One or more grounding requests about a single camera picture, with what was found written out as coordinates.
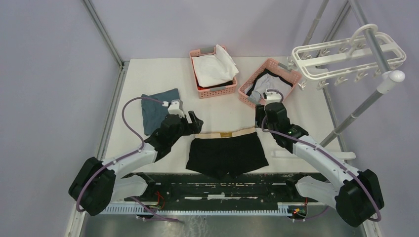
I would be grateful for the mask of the white clip hanger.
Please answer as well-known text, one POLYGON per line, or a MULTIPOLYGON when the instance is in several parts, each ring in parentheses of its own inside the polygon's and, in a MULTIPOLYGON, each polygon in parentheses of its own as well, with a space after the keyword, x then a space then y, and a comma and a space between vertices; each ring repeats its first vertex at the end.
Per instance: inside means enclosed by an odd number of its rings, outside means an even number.
POLYGON ((383 52, 384 61, 390 70, 400 67, 407 59, 403 49, 388 34, 379 32, 376 24, 358 28, 350 38, 295 47, 289 59, 289 67, 300 71, 305 80, 317 82, 318 90, 334 79, 335 85, 355 75, 355 82, 366 77, 370 71, 381 75, 373 50, 367 45, 363 32, 371 30, 383 52))

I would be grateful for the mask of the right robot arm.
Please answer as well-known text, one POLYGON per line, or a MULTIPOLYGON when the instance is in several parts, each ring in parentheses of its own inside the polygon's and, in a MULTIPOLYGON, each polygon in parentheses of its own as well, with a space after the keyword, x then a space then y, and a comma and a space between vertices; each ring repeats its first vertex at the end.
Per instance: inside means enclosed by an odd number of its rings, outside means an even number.
POLYGON ((352 227, 367 220, 382 220, 380 211, 384 200, 379 179, 373 171, 361 171, 328 152, 305 129, 290 122, 283 103, 257 105, 255 124, 271 134, 280 147, 309 163, 326 178, 320 181, 298 174, 285 188, 289 200, 314 199, 335 209, 352 227))

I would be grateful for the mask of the black underwear beige waistband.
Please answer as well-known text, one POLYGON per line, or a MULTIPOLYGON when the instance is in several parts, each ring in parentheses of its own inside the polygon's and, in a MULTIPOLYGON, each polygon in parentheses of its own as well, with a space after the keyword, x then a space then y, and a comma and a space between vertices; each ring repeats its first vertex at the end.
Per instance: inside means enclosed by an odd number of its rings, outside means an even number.
POLYGON ((268 166, 254 127, 231 132, 196 134, 190 144, 186 169, 215 179, 235 178, 268 166))

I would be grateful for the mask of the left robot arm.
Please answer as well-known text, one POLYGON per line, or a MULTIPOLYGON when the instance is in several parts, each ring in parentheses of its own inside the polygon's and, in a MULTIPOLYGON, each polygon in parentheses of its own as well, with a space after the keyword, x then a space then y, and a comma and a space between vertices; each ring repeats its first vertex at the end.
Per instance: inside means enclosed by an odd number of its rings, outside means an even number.
POLYGON ((144 144, 120 158, 100 161, 88 158, 68 193, 81 211, 95 216, 110 203, 129 197, 140 197, 149 201, 155 196, 155 187, 133 172, 143 166, 155 163, 171 152, 172 146, 182 136, 201 132, 204 121, 193 111, 185 117, 167 115, 144 144))

